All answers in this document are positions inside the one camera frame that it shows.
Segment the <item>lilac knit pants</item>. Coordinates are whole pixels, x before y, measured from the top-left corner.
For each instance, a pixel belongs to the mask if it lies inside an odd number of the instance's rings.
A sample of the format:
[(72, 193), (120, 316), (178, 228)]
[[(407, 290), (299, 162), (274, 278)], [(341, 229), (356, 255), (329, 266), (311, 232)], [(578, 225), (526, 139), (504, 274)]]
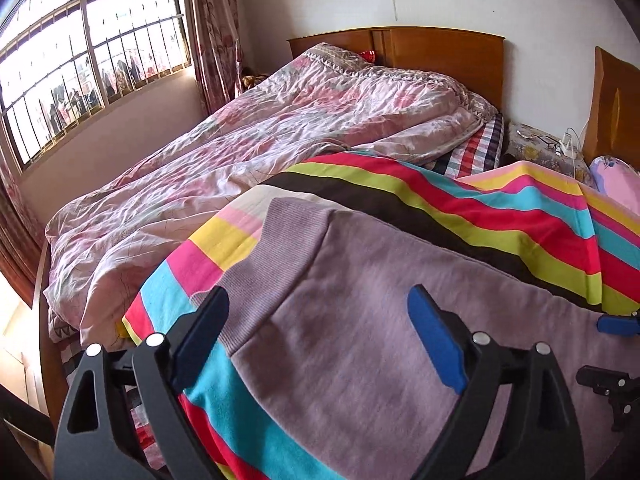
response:
[(473, 332), (546, 342), (567, 382), (584, 365), (639, 371), (639, 343), (596, 315), (368, 214), (293, 197), (268, 206), (252, 252), (220, 281), (220, 341), (255, 401), (347, 479), (407, 479), (456, 402), (408, 315), (421, 285)]

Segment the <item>pink floral crumpled quilt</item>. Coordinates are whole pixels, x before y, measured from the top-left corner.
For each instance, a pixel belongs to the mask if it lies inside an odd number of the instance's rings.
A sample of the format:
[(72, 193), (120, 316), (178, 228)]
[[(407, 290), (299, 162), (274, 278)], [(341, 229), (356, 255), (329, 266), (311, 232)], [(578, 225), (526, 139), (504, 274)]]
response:
[(362, 148), (430, 162), (496, 116), (450, 76), (316, 44), (48, 222), (48, 333), (119, 344), (143, 282), (235, 197), (306, 159)]

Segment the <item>rainbow striped blanket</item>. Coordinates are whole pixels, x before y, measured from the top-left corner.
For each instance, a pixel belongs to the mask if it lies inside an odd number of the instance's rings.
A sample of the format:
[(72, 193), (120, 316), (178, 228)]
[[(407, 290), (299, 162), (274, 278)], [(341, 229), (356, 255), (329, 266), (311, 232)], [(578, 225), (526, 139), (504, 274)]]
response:
[[(301, 162), (255, 186), (178, 246), (125, 314), (137, 346), (152, 333), (168, 333), (214, 287), (223, 288), (224, 272), (255, 248), (268, 206), (278, 197), (368, 214), (548, 290), (597, 320), (639, 313), (639, 219), (608, 196), (530, 162), (456, 180), (408, 162), (343, 152)], [(576, 375), (565, 382), (582, 436), (585, 478), (637, 478), (639, 410), (627, 430), (614, 432), (608, 400), (579, 385)], [(509, 387), (501, 387), (472, 470), (488, 464), (509, 396)], [(260, 407), (220, 335), (195, 385), (178, 400), (208, 455), (234, 478), (347, 479)]]

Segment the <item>pink bed sheet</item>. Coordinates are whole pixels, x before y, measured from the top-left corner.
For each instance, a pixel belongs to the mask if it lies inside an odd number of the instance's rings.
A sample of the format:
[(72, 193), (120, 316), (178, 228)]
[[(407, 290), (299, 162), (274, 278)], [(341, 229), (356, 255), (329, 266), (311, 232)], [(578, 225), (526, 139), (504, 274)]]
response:
[(635, 214), (640, 214), (640, 181), (637, 170), (613, 156), (598, 156), (590, 162), (590, 172), (600, 193)]

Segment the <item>cluttered bedside table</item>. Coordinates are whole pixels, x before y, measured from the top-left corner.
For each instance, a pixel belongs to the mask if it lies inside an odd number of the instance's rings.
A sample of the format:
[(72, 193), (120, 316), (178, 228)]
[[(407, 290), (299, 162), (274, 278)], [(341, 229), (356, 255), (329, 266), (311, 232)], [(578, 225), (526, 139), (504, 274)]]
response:
[(570, 144), (564, 153), (562, 147), (562, 141), (555, 136), (529, 125), (510, 122), (504, 136), (500, 165), (533, 162), (596, 188), (596, 181), (578, 148)]

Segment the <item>white power strip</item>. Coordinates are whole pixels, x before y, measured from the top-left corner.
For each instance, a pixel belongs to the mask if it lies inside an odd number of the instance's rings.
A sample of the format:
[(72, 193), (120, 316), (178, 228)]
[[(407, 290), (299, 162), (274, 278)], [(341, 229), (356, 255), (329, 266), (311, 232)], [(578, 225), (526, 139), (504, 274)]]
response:
[(567, 128), (559, 140), (561, 153), (570, 159), (575, 159), (578, 153), (579, 136), (574, 128)]

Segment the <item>right wooden headboard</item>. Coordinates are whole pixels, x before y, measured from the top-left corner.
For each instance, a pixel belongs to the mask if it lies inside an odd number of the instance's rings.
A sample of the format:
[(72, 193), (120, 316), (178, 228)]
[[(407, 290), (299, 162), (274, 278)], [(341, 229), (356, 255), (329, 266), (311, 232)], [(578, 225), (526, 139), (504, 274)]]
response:
[(639, 169), (640, 70), (594, 48), (591, 106), (582, 156), (613, 156)]

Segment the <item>wooden headboard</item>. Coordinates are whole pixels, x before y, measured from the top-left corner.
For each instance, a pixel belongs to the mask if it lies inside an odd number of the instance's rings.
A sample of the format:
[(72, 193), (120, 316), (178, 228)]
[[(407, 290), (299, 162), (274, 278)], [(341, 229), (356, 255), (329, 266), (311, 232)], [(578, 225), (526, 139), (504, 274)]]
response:
[(378, 26), (322, 32), (288, 40), (291, 54), (327, 42), (352, 52), (372, 51), (378, 65), (442, 73), (503, 108), (504, 38), (472, 30)]
[(640, 70), (594, 48), (591, 106), (582, 156), (613, 156), (639, 169)]

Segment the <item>red plaid bed sheet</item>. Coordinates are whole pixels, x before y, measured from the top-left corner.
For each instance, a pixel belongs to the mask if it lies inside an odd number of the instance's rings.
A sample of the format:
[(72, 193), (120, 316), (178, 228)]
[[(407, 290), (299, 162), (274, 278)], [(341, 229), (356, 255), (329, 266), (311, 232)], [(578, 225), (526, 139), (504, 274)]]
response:
[(428, 162), (425, 168), (450, 178), (462, 178), (499, 165), (506, 126), (501, 113), (452, 151)]

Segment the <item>left wooden headboard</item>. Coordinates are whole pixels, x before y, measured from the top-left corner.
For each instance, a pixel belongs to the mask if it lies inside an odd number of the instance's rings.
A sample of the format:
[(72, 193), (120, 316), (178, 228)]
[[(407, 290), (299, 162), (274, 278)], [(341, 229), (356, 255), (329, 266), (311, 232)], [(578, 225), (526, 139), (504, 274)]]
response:
[(352, 52), (372, 51), (378, 65), (442, 73), (503, 108), (504, 38), (472, 30), (378, 26), (322, 32), (288, 40), (291, 54), (327, 42)]

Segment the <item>floral pink curtain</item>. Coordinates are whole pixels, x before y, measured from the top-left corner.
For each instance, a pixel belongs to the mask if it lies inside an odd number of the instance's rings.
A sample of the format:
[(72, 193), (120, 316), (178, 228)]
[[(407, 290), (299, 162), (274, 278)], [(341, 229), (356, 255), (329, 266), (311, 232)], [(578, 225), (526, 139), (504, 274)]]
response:
[(191, 60), (208, 114), (242, 92), (238, 0), (183, 0)]

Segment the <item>barred window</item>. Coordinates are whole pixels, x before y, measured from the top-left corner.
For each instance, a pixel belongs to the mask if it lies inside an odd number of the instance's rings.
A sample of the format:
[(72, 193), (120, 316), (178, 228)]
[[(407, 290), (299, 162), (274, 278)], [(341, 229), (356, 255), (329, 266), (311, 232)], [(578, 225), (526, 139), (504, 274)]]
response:
[(22, 0), (1, 27), (1, 123), (17, 167), (190, 64), (182, 0)]

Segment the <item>wooden bed frame side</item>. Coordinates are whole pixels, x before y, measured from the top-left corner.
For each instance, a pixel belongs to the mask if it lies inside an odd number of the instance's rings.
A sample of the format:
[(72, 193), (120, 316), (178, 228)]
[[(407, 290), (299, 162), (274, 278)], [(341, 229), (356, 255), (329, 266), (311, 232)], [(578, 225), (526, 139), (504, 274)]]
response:
[(44, 242), (38, 262), (34, 298), (32, 298), (38, 344), (35, 387), (38, 408), (49, 416), (54, 428), (58, 428), (68, 385), (61, 352), (49, 337), (49, 304), (43, 292), (49, 285), (50, 262), (50, 246)]

